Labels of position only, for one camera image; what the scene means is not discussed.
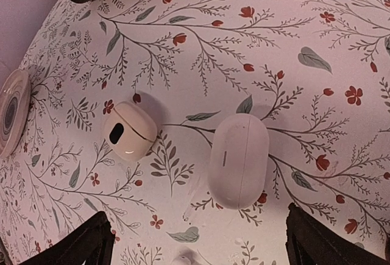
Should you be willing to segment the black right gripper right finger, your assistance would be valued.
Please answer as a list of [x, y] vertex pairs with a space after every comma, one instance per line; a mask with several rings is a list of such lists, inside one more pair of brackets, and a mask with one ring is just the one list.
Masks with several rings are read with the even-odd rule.
[[331, 231], [294, 203], [288, 206], [286, 251], [289, 264], [389, 264], [389, 240], [385, 258], [349, 242]]

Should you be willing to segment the grey spiral pattern plate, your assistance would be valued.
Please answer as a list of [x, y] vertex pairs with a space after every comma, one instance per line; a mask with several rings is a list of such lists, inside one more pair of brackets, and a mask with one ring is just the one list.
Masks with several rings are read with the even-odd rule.
[[1, 89], [1, 159], [16, 149], [29, 112], [31, 84], [29, 73], [16, 69]]

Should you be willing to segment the small beige earbuds case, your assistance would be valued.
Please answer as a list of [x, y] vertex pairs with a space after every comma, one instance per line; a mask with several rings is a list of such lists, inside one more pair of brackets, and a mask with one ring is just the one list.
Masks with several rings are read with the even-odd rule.
[[154, 120], [130, 102], [115, 105], [102, 130], [114, 153], [131, 162], [141, 160], [157, 139], [157, 125]]

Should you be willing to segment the white earbud near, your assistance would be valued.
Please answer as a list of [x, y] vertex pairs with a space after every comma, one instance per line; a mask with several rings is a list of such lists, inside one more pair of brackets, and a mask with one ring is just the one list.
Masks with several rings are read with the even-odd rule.
[[191, 258], [188, 258], [185, 255], [177, 256], [171, 261], [171, 265], [196, 265], [196, 264], [197, 264], [196, 261], [193, 261]]

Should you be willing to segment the floral table mat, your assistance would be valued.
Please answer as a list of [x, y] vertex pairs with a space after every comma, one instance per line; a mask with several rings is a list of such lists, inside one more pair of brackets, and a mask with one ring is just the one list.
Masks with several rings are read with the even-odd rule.
[[[288, 264], [294, 203], [385, 258], [389, 240], [389, 0], [1, 0], [1, 79], [29, 73], [27, 122], [1, 160], [10, 264], [98, 211], [113, 264]], [[139, 161], [103, 136], [115, 105], [157, 125]], [[263, 193], [211, 196], [216, 128], [269, 134]]]

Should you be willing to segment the white earbuds charging case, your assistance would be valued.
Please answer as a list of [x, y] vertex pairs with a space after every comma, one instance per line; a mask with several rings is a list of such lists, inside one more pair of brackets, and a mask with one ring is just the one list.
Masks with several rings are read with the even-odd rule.
[[237, 113], [216, 128], [207, 183], [224, 208], [245, 209], [263, 193], [269, 154], [269, 134], [257, 117]]

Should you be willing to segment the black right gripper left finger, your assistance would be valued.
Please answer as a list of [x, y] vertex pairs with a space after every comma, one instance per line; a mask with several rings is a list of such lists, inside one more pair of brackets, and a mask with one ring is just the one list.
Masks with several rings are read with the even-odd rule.
[[107, 215], [98, 211], [56, 245], [23, 264], [103, 264], [112, 260], [115, 234]]

